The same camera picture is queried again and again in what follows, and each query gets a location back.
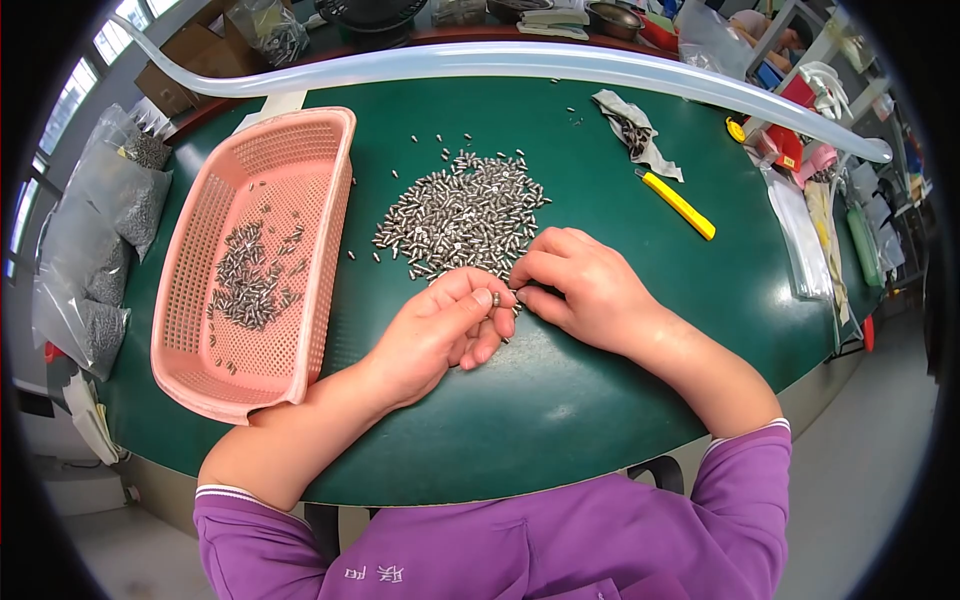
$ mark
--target person's left hand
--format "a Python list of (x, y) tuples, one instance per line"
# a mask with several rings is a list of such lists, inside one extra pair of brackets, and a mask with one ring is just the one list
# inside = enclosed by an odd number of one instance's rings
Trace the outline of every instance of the person's left hand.
[[(498, 308), (493, 292), (500, 294)], [(514, 335), (514, 304), (503, 281), (473, 267), (450, 271), (409, 299), (361, 361), (382, 387), (385, 408), (426, 396), (450, 367), (469, 370), (490, 360), (501, 338)]]

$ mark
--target silicone hose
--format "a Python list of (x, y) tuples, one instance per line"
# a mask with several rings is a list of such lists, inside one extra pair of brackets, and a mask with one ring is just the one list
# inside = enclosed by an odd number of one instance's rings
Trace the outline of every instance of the silicone hose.
[(750, 114), (819, 139), (873, 162), (890, 162), (881, 139), (864, 139), (780, 96), (682, 62), (634, 52), (541, 41), (480, 41), (383, 50), (291, 66), (271, 73), (201, 77), (168, 59), (129, 21), (120, 25), (161, 71), (206, 96), (253, 98), (269, 94), (434, 77), (544, 77), (624, 85), (680, 96)]

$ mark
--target fingernail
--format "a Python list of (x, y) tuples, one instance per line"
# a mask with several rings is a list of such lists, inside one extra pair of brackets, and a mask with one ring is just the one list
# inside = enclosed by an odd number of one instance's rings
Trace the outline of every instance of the fingernail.
[(473, 290), (473, 299), (480, 302), (481, 306), (493, 306), (493, 294), (485, 287)]

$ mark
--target purple shirt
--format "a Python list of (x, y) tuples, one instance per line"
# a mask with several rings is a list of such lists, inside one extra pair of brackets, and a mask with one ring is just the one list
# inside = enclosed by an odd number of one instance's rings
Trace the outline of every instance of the purple shirt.
[(333, 564), (306, 523), (200, 486), (221, 598), (771, 598), (786, 563), (786, 420), (710, 444), (691, 498), (605, 475), (472, 504), (382, 509)]

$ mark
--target window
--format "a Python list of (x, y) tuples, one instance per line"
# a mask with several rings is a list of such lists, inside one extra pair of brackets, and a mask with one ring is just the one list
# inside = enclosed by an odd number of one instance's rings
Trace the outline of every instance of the window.
[(80, 59), (77, 66), (73, 68), (70, 79), (66, 81), (63, 91), (54, 105), (53, 112), (47, 119), (43, 136), (40, 138), (40, 150), (47, 153), (48, 156), (54, 152), (57, 142), (60, 141), (60, 136), (63, 135), (63, 130), (66, 129), (70, 119), (73, 118), (73, 114), (80, 107), (80, 103), (84, 101), (86, 94), (90, 93), (96, 83), (97, 75), (93, 72), (90, 63), (86, 59)]
[[(47, 172), (47, 163), (43, 161), (43, 158), (34, 156), (34, 168), (43, 175)], [(23, 246), (23, 233), (27, 228), (27, 222), (30, 221), (30, 213), (33, 210), (39, 188), (40, 184), (34, 178), (30, 178), (29, 181), (20, 185), (20, 195), (16, 203), (16, 221), (13, 223), (13, 232), (10, 237), (10, 250), (14, 254), (20, 254), (20, 249)], [(13, 278), (16, 274), (16, 263), (10, 259), (4, 262), (4, 274)]]
[[(114, 12), (130, 21), (141, 32), (147, 29), (153, 20), (151, 15), (144, 12), (143, 5), (138, 0), (123, 0)], [(113, 64), (131, 41), (123, 28), (113, 21), (107, 21), (100, 33), (93, 38), (93, 45), (97, 47), (104, 62)]]
[(180, 0), (147, 0), (147, 6), (154, 13), (154, 16), (160, 16), (167, 12), (170, 7), (177, 4)]

